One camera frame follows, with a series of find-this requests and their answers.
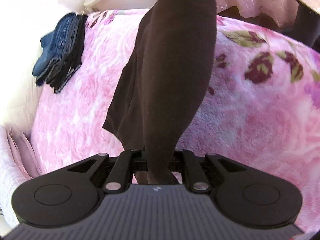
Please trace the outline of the dark brown shirt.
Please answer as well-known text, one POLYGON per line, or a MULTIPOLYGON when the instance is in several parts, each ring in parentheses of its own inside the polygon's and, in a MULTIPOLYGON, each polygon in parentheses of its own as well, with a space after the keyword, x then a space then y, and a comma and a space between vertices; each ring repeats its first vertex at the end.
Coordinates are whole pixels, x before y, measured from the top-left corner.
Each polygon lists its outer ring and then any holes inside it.
POLYGON ((139 184, 176 184, 168 166, 207 92, 216 0, 158 0, 142 18, 103 128, 125 150, 144 150, 139 184))

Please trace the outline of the folded dark clothes stack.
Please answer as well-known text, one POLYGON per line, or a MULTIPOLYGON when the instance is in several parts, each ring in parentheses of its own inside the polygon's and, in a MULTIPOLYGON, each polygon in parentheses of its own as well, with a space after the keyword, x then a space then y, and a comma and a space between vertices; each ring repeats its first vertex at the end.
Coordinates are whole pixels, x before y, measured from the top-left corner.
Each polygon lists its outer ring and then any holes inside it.
POLYGON ((66 83, 71 79, 75 72, 81 67, 82 53, 84 51, 85 29, 87 15, 79 14, 82 16, 80 20, 78 32, 76 35, 74 46, 70 54, 66 57, 65 61, 55 67, 46 80, 46 84, 54 89, 54 93, 58 94, 65 87, 66 83))

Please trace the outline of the pink floral blanket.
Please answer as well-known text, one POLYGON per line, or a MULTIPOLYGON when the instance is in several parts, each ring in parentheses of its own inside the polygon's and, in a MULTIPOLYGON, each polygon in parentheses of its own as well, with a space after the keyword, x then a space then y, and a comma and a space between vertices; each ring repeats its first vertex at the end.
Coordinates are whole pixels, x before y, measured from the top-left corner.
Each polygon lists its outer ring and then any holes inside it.
MULTIPOLYGON (((86 21, 82 65, 55 94, 45 85, 31 131, 42 174, 122 150, 103 129, 144 9, 86 21)), ((217 18, 209 88, 179 148, 217 153, 290 181, 303 195, 297 225, 319 230, 319 53, 269 29, 217 18)))

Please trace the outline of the folded blue jeans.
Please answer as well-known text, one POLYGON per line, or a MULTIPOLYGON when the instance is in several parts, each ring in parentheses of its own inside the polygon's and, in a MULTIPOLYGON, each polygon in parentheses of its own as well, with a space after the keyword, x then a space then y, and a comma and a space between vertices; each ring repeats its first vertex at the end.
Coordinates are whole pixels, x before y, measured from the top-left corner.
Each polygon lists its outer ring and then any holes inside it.
POLYGON ((54 31, 40 39, 42 54, 33 67, 35 84, 41 87, 55 67, 60 66, 70 54, 78 32, 81 15, 70 12, 57 23, 54 31))

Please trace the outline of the pink pillow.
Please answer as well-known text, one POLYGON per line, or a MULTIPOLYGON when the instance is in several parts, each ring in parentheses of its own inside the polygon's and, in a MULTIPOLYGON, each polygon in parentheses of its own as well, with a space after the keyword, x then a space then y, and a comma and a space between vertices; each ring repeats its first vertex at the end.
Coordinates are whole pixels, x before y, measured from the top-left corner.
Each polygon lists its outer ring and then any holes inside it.
POLYGON ((1 153, 26 179, 36 178, 42 174, 29 140, 24 133, 15 131, 10 126, 1 126, 1 153))

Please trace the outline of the white striped duvet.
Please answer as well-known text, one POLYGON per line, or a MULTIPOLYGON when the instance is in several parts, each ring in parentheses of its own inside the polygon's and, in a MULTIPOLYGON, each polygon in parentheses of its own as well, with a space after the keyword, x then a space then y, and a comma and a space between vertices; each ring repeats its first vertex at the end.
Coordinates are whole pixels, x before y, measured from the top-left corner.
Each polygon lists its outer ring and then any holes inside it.
POLYGON ((26 172, 20 152, 9 132, 1 126, 1 210, 10 228, 20 223, 12 208, 11 199, 15 190, 31 179, 26 172))

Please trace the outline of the round wooden table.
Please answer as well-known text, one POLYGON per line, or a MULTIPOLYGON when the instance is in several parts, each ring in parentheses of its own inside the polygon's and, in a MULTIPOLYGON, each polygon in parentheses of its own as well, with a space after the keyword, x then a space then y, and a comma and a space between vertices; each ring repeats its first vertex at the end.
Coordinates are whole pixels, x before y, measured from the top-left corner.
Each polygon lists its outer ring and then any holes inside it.
POLYGON ((313 47, 319 37, 319 0, 296 0, 298 10, 290 37, 313 47))

